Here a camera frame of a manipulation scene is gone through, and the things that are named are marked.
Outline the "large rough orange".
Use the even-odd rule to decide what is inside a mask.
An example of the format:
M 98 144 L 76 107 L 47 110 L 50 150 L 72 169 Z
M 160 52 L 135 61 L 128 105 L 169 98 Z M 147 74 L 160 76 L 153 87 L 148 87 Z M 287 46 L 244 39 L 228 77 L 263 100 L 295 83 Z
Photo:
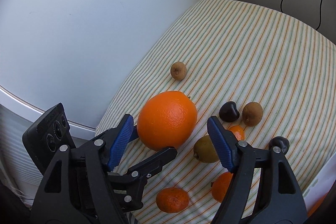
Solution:
M 323 200 L 325 199 L 325 197 L 327 196 L 327 193 L 325 195 L 323 195 L 312 207 L 311 209 L 308 211 L 307 216 L 310 217 L 323 203 Z

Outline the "small brown kiwi far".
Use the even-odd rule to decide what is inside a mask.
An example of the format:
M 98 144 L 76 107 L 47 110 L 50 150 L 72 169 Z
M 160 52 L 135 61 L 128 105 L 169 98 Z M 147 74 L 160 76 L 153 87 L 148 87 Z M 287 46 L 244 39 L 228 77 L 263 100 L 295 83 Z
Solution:
M 170 74 L 173 79 L 181 81 L 186 77 L 187 67 L 180 61 L 175 62 L 170 68 Z

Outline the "mandarin with stem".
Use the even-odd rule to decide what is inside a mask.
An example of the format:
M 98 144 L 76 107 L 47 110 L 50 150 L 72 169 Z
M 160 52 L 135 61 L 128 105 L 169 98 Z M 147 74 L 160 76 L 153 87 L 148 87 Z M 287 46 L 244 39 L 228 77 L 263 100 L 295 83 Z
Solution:
M 222 202 L 224 200 L 224 197 L 227 193 L 227 190 L 230 186 L 231 179 L 233 174 L 230 172 L 225 172 L 221 174 L 213 183 L 211 186 L 211 194 L 212 197 L 217 202 Z

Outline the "dark plum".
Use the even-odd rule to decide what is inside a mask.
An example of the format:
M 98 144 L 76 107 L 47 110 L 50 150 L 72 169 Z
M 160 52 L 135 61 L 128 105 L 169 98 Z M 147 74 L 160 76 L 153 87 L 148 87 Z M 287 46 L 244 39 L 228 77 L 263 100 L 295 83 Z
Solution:
M 274 147 L 278 147 L 277 152 L 282 152 L 284 155 L 287 154 L 290 144 L 288 139 L 282 136 L 276 136 L 269 142 L 269 150 L 272 150 Z
M 237 110 L 234 101 L 226 102 L 219 110 L 219 118 L 227 123 L 232 123 L 240 118 L 240 113 Z

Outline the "tiny orange kumquat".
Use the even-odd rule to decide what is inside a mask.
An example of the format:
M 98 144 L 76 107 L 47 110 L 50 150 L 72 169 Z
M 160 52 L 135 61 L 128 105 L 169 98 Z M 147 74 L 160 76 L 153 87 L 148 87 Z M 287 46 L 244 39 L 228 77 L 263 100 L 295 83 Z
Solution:
M 240 125 L 231 126 L 228 130 L 234 134 L 238 141 L 245 139 L 244 128 Z

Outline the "striped cloth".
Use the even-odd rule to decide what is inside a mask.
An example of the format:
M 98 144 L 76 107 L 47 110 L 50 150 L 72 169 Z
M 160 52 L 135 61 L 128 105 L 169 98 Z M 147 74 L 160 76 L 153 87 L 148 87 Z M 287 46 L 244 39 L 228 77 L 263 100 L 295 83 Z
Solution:
M 175 62 L 186 77 L 173 79 Z M 270 139 L 289 140 L 288 162 L 304 191 L 335 153 L 335 45 L 314 28 L 278 11 L 234 0 L 200 0 L 163 34 L 113 97 L 96 129 L 115 127 L 126 113 L 138 118 L 156 94 L 178 90 L 198 111 L 198 120 L 178 156 L 151 178 L 143 208 L 129 213 L 131 223 L 210 223 L 219 208 L 211 184 L 224 168 L 193 157 L 195 142 L 206 135 L 207 119 L 234 101 L 239 110 L 255 101 L 261 122 L 245 127 L 246 141 L 265 148 Z M 180 188 L 189 205 L 165 213 L 156 204 L 165 188 Z

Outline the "dark plum left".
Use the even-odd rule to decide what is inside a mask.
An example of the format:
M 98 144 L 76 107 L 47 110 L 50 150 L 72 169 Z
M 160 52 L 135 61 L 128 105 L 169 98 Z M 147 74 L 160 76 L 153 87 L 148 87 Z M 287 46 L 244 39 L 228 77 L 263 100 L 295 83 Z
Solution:
M 232 123 L 240 118 L 240 113 L 237 110 L 234 101 L 226 102 L 219 110 L 219 118 L 227 123 Z

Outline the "white refrigerator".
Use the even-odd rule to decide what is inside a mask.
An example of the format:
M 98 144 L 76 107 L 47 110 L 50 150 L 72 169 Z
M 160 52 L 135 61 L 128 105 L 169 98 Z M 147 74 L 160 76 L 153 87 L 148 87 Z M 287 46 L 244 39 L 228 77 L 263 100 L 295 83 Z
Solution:
M 1 104 L 35 121 L 64 105 L 90 139 L 123 80 L 199 0 L 1 0 Z

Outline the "green kiwi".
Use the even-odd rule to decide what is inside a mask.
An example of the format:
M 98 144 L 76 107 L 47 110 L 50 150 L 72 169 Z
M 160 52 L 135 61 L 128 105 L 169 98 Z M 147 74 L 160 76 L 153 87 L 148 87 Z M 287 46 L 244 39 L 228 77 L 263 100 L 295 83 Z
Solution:
M 193 147 L 194 158 L 204 163 L 214 163 L 219 161 L 218 154 L 209 135 L 205 135 L 197 140 Z

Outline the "brown kiwi middle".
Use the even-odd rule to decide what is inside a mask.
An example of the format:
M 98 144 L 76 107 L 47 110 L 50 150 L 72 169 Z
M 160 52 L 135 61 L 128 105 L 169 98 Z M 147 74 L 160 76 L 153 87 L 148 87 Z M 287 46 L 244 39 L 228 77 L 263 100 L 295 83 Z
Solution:
M 249 102 L 243 108 L 243 122 L 249 127 L 258 125 L 263 118 L 263 108 L 257 102 Z

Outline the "dark plum right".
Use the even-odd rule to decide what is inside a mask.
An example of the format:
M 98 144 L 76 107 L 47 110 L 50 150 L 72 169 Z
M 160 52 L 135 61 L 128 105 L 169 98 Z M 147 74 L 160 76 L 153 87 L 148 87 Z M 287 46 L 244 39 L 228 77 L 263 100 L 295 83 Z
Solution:
M 287 154 L 290 144 L 288 139 L 282 136 L 276 136 L 269 142 L 269 150 L 272 150 L 274 147 L 278 147 L 277 152 L 282 152 L 284 155 Z

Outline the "floral white plate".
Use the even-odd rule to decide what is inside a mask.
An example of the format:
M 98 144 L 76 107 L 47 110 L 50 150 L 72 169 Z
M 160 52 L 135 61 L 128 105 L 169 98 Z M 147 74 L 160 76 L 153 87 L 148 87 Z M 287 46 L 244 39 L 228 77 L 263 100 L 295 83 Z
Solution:
M 322 167 L 309 186 L 303 191 L 306 209 L 309 211 L 333 186 L 336 178 L 335 153 Z

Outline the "large smooth orange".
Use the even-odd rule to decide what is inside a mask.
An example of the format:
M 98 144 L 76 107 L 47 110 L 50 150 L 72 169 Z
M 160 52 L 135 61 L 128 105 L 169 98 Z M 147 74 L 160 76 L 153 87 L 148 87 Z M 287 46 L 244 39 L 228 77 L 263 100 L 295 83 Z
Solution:
M 192 134 L 198 112 L 188 96 L 179 91 L 159 93 L 144 104 L 137 120 L 137 132 L 142 143 L 159 151 L 178 148 Z

